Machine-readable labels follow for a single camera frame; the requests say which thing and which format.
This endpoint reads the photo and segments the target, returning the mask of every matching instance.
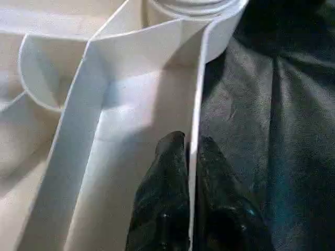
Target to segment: black cloth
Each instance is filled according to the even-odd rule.
[[[335,250],[335,7],[253,1],[206,66],[200,133],[251,191],[277,251]]]

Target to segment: white plastic panel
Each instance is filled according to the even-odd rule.
[[[62,250],[85,173],[108,78],[87,51],[70,88],[49,166],[18,250]]]
[[[31,33],[22,43],[18,62],[26,93],[5,95],[9,105],[0,112],[5,139],[0,141],[5,153],[0,161],[7,163],[0,169],[16,170],[9,176],[12,180],[26,165],[40,172],[31,180],[35,185],[29,201],[17,202],[22,192],[12,198],[13,204],[23,205],[23,214],[13,221],[16,237],[8,238],[6,247],[123,250],[137,186],[158,140],[174,130],[185,132],[191,142],[187,154],[192,239],[204,68],[225,49],[247,0],[237,2],[212,22],[170,15],[147,6],[146,0],[0,0],[0,31]],[[6,38],[13,46],[0,44],[8,51],[8,65],[16,64],[13,55],[22,36],[15,36]],[[16,72],[1,64],[3,69]],[[30,165],[52,139],[60,112],[47,164]],[[24,180],[18,180],[17,187],[26,187]],[[0,210],[10,211],[1,204]],[[1,238],[6,238],[5,232],[0,231]]]
[[[15,251],[47,169],[51,142],[42,144],[13,173],[0,181],[1,249]]]
[[[0,33],[0,110],[23,91],[17,72],[17,55],[23,36]]]
[[[90,38],[123,0],[1,0],[0,31]]]
[[[0,177],[9,175],[53,136],[58,116],[22,93],[0,112]]]
[[[18,59],[24,89],[46,109],[60,112],[86,41],[25,36]]]

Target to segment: curved white plastic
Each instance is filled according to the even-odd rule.
[[[89,39],[123,0],[1,0],[0,30]]]
[[[227,47],[248,0],[229,0],[218,2],[198,1],[157,1],[148,0],[149,25],[159,24],[173,19],[188,21],[188,28],[184,35],[192,37],[200,32],[212,21],[220,20],[220,24],[213,30],[216,38],[211,39],[206,62],[218,57]]]
[[[17,73],[17,54],[22,39],[21,35],[0,33],[0,111],[23,91]]]
[[[24,90],[40,106],[61,112],[86,41],[26,35],[18,56]]]
[[[191,143],[186,154],[192,239],[205,63],[224,51],[246,4],[247,0],[0,3],[0,30],[30,33],[22,41],[20,78],[14,81],[17,85],[21,80],[25,91],[0,110],[0,172],[23,171],[43,147],[45,159],[46,142],[55,133],[43,182],[37,184],[41,171],[32,179],[34,195],[15,204],[25,208],[13,221],[14,235],[19,229],[22,233],[15,243],[8,238],[12,242],[7,250],[123,250],[137,186],[158,140],[174,130],[185,132]],[[18,45],[22,35],[16,36],[13,44]],[[8,44],[0,43],[0,48]],[[17,51],[6,50],[15,59]],[[0,187],[9,180],[0,180]],[[0,241],[5,238],[0,227]]]

